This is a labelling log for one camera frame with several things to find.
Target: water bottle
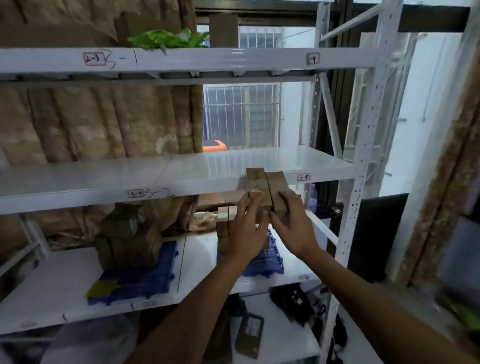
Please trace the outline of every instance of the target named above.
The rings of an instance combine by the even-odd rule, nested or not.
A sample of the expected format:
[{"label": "water bottle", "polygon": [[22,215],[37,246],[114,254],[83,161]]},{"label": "water bottle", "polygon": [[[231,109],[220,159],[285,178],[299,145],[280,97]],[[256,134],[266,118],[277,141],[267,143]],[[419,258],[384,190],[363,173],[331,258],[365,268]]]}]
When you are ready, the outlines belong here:
[{"label": "water bottle", "polygon": [[315,213],[317,211],[317,189],[315,185],[312,183],[312,188],[310,192],[310,197],[308,199],[308,208],[311,212]]}]

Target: person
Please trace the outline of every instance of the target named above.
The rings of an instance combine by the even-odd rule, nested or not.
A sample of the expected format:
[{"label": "person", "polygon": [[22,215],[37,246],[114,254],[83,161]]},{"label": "person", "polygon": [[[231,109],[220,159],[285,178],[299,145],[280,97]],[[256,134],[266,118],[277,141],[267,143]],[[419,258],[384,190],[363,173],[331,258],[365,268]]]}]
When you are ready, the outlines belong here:
[{"label": "person", "polygon": [[293,191],[282,194],[290,214],[283,224],[264,212],[256,228],[262,197],[247,209],[247,195],[238,203],[230,226],[229,250],[180,304],[140,343],[127,364],[200,363],[216,320],[237,278],[258,255],[268,224],[283,244],[327,285],[362,330],[384,363],[475,363],[442,335],[384,297],[376,287],[338,264],[315,239],[312,221]]}]

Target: curtain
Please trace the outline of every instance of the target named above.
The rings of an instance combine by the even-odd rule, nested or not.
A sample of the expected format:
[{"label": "curtain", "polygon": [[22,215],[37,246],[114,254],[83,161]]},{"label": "curtain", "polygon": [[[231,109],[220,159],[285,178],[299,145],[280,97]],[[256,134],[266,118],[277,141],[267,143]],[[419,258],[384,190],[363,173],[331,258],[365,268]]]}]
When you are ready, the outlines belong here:
[{"label": "curtain", "polygon": [[435,283],[437,267],[460,214],[480,156],[480,43],[440,155],[435,176],[423,201],[396,281]]},{"label": "curtain", "polygon": [[[0,0],[1,24],[87,24],[116,38],[122,12],[149,15],[173,33],[196,32],[192,0]],[[0,89],[0,145],[12,166],[202,152],[203,88]],[[161,230],[183,229],[197,196],[143,203]],[[46,235],[67,231],[92,240],[113,205],[33,213]],[[24,241],[11,216],[0,216],[0,252]]]}]

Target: blue plastic grid tray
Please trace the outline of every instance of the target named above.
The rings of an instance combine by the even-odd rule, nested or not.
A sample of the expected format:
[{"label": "blue plastic grid tray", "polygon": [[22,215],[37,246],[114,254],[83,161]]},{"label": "blue plastic grid tray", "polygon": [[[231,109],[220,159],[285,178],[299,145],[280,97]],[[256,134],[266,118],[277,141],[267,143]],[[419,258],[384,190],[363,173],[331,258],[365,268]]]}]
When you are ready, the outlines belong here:
[{"label": "blue plastic grid tray", "polygon": [[120,286],[109,296],[87,297],[89,305],[127,300],[137,297],[150,298],[157,293],[168,293],[174,280],[175,257],[179,255],[177,242],[164,242],[155,267],[129,267],[106,269],[98,280],[116,280]]},{"label": "blue plastic grid tray", "polygon": [[[244,277],[262,275],[269,278],[274,273],[283,274],[285,272],[283,258],[278,253],[275,238],[270,229],[268,229],[268,236],[268,249],[261,250],[260,253],[250,261],[242,273]],[[220,257],[221,253],[217,253],[217,260]]]}]

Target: forearm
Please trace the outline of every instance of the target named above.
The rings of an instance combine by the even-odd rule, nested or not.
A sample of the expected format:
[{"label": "forearm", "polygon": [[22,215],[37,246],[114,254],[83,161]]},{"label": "forearm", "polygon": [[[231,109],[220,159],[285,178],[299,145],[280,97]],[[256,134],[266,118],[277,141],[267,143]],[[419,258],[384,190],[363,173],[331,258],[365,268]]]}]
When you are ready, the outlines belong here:
[{"label": "forearm", "polygon": [[474,363],[442,335],[318,248],[305,263],[344,306],[385,364]]},{"label": "forearm", "polygon": [[199,363],[220,310],[247,265],[226,256],[133,352],[127,363]]}]

